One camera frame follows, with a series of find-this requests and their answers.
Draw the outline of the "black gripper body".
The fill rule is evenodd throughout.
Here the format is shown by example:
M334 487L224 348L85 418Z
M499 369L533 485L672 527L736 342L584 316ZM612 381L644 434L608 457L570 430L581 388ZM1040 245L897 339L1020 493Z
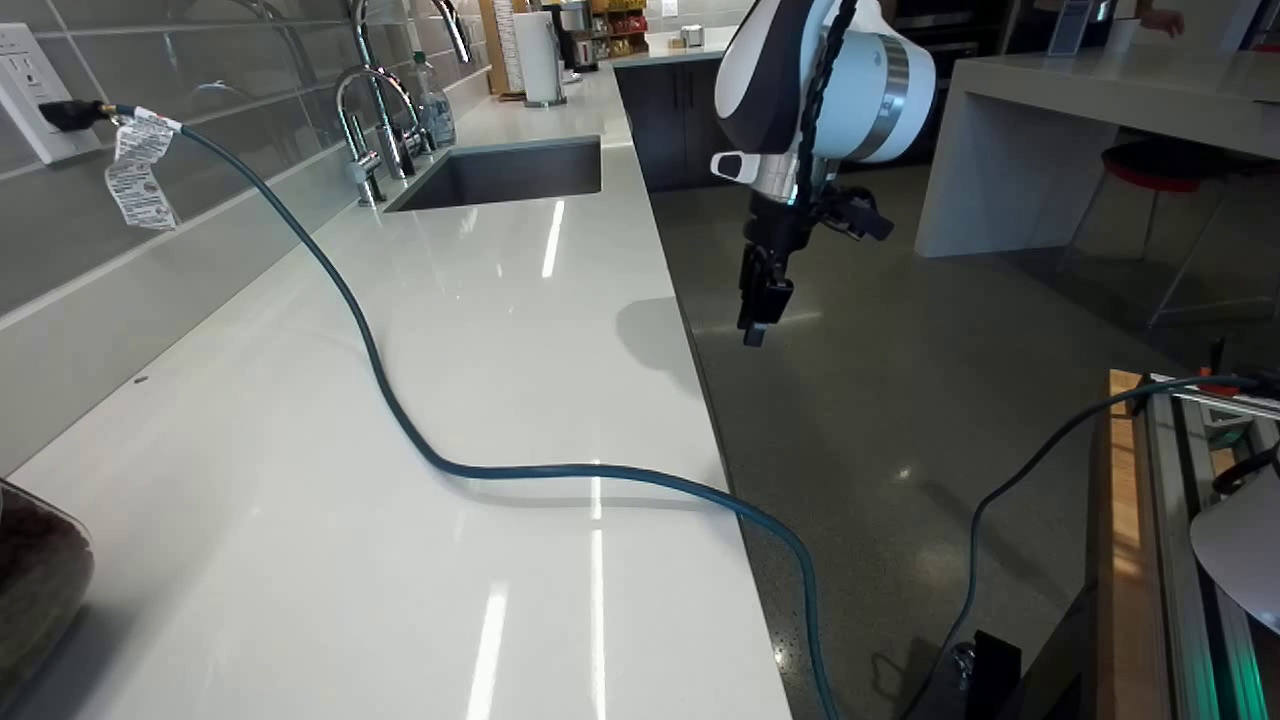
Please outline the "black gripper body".
M741 259L741 329L767 329L783 316L791 298L786 255L807 245L817 225L873 238L885 238L893 232L893 221L858 185L819 189L807 204L774 204L751 196Z

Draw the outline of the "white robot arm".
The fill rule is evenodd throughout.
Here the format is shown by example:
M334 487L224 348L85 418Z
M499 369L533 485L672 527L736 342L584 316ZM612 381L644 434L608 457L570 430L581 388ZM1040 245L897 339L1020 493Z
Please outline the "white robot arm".
M761 342L791 298L786 259L817 225L885 238L893 221L844 163L898 161L928 122L935 59L881 0L751 0L713 108L727 140L708 172L744 185L741 339Z

